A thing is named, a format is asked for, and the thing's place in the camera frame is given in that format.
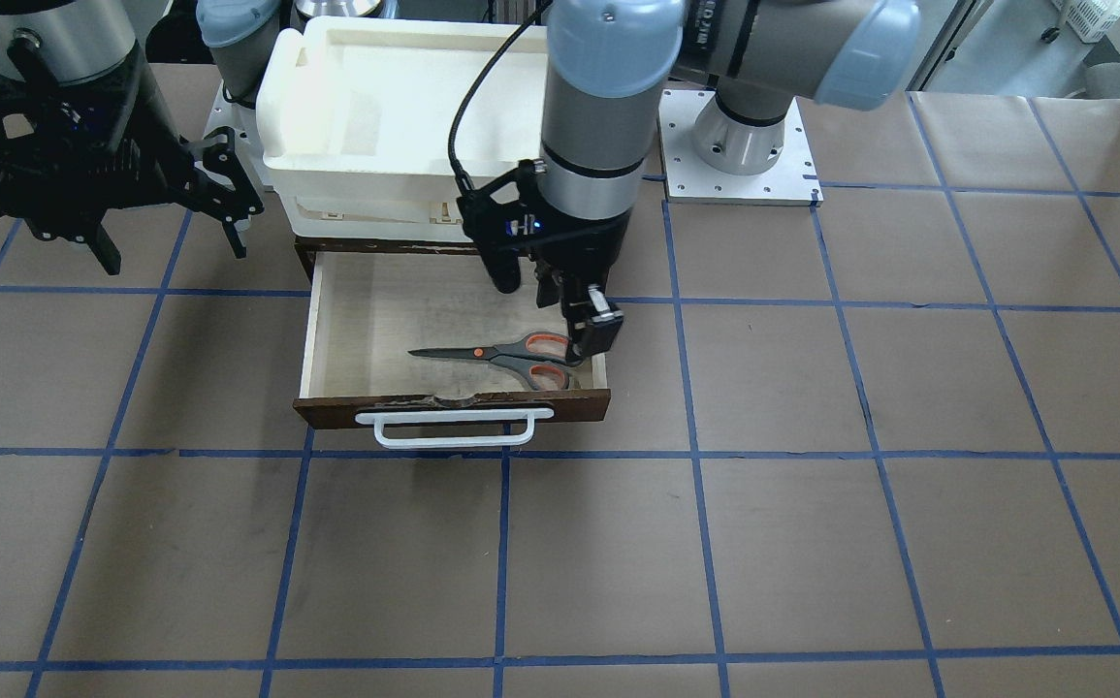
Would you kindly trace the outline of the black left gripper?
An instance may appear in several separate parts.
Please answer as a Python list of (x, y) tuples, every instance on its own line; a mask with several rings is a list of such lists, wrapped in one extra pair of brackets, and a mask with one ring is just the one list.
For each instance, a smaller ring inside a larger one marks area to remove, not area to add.
[(585, 362), (609, 352), (624, 313), (604, 295), (627, 230), (627, 218), (581, 220), (557, 229), (550, 242), (528, 246), (536, 278), (538, 308), (562, 300), (568, 332), (566, 362)]

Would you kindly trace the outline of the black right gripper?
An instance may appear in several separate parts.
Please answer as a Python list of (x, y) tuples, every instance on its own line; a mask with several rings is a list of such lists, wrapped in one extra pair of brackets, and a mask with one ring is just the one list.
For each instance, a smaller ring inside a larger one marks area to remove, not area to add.
[(261, 194), (228, 127), (188, 141), (152, 74), (108, 74), (49, 93), (0, 75), (0, 208), (80, 243), (106, 274), (122, 255), (103, 227), (109, 210), (178, 204), (221, 222), (246, 257)]

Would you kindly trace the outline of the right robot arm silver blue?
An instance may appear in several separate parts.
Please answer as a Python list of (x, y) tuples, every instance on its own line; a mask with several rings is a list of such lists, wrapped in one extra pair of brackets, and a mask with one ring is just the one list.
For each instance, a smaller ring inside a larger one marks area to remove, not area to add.
[(246, 255), (264, 205), (235, 129), (181, 136), (119, 1), (0, 1), (0, 218), (84, 244), (118, 274), (104, 216), (164, 204), (214, 218)]

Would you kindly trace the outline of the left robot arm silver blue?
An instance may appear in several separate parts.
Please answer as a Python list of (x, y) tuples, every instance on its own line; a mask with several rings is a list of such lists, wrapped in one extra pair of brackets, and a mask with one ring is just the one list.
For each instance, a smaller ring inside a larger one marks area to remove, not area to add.
[(732, 175), (767, 173), (795, 97), (870, 111), (909, 67), (914, 1), (554, 1), (540, 158), (517, 189), (540, 306), (558, 305), (580, 363), (608, 352), (623, 315), (607, 300), (664, 92), (709, 93), (698, 150)]

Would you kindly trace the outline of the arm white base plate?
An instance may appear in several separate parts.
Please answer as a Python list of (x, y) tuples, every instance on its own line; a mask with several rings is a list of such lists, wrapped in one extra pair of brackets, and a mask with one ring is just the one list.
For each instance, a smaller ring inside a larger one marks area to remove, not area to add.
[(724, 114), (713, 91), (670, 89), (657, 106), (668, 198), (713, 205), (816, 206), (824, 202), (802, 112), (746, 125)]
[(223, 82), (220, 83), (218, 89), (215, 89), (206, 132), (222, 127), (228, 127), (235, 132), (237, 149), (243, 149), (245, 153), (253, 156), (256, 160), (262, 159), (264, 149), (256, 128), (256, 111), (254, 108), (245, 108), (230, 101), (227, 89), (224, 89)]

